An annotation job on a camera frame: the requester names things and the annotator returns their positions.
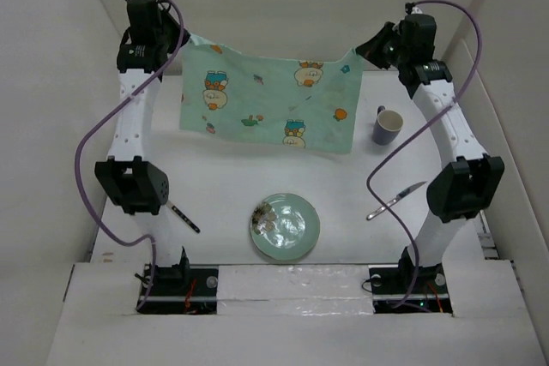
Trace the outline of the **green cartoon print cloth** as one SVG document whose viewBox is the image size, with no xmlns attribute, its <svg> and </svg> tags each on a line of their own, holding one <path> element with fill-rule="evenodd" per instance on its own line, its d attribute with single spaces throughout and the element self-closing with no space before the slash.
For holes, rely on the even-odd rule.
<svg viewBox="0 0 549 366">
<path fill-rule="evenodd" d="M 194 35 L 181 51 L 179 128 L 245 142 L 348 154 L 363 60 L 253 57 Z"/>
</svg>

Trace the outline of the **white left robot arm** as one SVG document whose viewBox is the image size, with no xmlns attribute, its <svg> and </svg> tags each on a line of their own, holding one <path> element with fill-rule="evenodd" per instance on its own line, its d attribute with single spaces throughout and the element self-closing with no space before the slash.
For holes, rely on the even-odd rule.
<svg viewBox="0 0 549 366">
<path fill-rule="evenodd" d="M 124 0 L 129 25 L 117 55 L 118 107 L 107 157 L 94 174 L 111 203 L 129 215 L 156 215 L 169 194 L 168 177 L 150 159 L 154 101 L 163 76 L 190 34 L 172 0 Z"/>
</svg>

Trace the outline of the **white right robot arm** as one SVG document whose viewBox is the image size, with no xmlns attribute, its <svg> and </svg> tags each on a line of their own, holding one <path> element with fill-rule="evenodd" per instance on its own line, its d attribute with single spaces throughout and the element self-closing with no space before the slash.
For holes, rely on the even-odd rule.
<svg viewBox="0 0 549 366">
<path fill-rule="evenodd" d="M 441 162 L 426 189 L 425 222 L 398 262 L 396 281 L 408 292 L 435 277 L 458 231 L 492 203 L 504 173 L 502 158 L 489 155 L 474 137 L 448 67 L 433 56 L 436 32 L 432 16 L 409 13 L 398 23 L 386 23 L 356 50 L 380 69 L 397 69 L 427 121 Z"/>
</svg>

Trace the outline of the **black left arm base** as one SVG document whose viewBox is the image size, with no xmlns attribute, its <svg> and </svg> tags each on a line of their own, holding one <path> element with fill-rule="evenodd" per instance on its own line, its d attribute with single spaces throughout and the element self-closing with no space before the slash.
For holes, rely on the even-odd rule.
<svg viewBox="0 0 549 366">
<path fill-rule="evenodd" d="M 141 284 L 137 312 L 143 315 L 215 315 L 219 268 L 156 267 L 152 290 Z"/>
</svg>

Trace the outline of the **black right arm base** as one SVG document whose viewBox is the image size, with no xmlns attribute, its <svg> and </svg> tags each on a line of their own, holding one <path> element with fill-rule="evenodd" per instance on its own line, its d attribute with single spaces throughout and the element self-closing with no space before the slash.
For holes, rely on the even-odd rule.
<svg viewBox="0 0 549 366">
<path fill-rule="evenodd" d="M 371 294 L 376 315 L 453 313 L 443 265 L 420 267 L 416 277 L 414 270 L 406 249 L 397 264 L 368 267 L 361 288 Z"/>
</svg>

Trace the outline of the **purple ceramic mug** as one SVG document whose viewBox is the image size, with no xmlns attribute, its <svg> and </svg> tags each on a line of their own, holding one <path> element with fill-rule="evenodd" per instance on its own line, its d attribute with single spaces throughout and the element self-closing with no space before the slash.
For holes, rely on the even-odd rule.
<svg viewBox="0 0 549 366">
<path fill-rule="evenodd" d="M 372 140 L 379 146 L 387 146 L 400 134 L 404 121 L 396 112 L 383 105 L 377 108 L 377 117 L 372 131 Z"/>
</svg>

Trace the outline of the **steel table knife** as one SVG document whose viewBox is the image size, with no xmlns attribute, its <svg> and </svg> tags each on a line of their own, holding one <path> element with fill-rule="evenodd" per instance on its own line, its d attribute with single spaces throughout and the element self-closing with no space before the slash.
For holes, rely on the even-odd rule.
<svg viewBox="0 0 549 366">
<path fill-rule="evenodd" d="M 374 210 L 373 212 L 371 212 L 370 214 L 368 214 L 366 216 L 366 220 L 367 221 L 371 221 L 373 220 L 374 218 L 376 218 L 376 216 L 384 213 L 388 208 L 391 208 L 393 207 L 395 204 L 397 204 L 398 202 L 400 202 L 401 200 L 403 200 L 405 197 L 407 197 L 408 195 L 412 194 L 415 190 L 421 188 L 422 186 L 424 186 L 426 184 L 426 181 L 422 181 L 422 182 L 418 182 L 418 183 L 415 183 L 415 184 L 412 184 L 411 186 L 403 189 L 401 192 L 399 192 L 393 199 L 389 200 L 386 202 L 386 205 L 385 206 L 380 206 L 378 207 L 376 210 Z"/>
</svg>

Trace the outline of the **green floral plate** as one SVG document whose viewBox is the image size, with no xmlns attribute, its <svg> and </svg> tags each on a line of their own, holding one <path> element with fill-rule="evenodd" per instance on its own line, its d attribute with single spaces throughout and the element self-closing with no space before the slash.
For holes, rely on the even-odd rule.
<svg viewBox="0 0 549 366">
<path fill-rule="evenodd" d="M 292 193 L 270 195 L 250 216 L 250 238 L 255 247 L 275 261 L 298 261 L 316 246 L 321 233 L 317 210 Z"/>
</svg>

